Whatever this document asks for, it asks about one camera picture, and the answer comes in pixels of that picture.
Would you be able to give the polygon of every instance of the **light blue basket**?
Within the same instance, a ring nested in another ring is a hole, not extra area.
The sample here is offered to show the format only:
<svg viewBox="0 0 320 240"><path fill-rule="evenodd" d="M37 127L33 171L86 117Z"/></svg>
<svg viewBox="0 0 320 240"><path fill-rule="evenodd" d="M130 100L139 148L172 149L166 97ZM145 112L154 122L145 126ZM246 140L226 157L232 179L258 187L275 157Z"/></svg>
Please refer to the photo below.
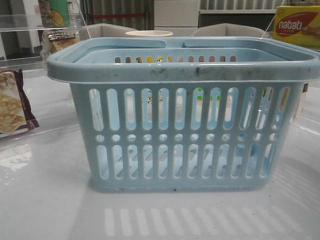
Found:
<svg viewBox="0 0 320 240"><path fill-rule="evenodd" d="M100 187L252 188L270 178L319 56L252 37L95 38L47 65L70 83Z"/></svg>

